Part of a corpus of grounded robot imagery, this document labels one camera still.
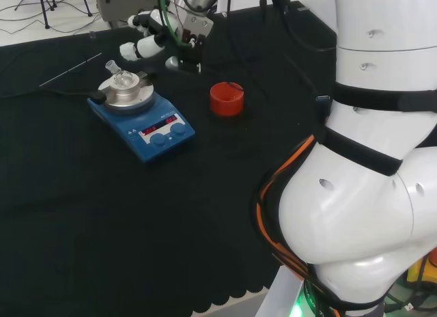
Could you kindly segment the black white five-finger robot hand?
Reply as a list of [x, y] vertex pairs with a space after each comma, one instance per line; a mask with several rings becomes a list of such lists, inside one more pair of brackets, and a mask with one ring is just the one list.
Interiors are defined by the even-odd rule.
[[127, 23], [129, 27], [140, 31], [143, 38], [119, 47], [120, 55], [125, 60], [149, 59], [174, 44], [176, 54], [166, 60], [166, 68], [191, 74], [201, 73], [203, 49], [214, 25], [211, 19], [190, 12], [179, 19], [173, 12], [160, 12], [156, 8], [130, 16]]

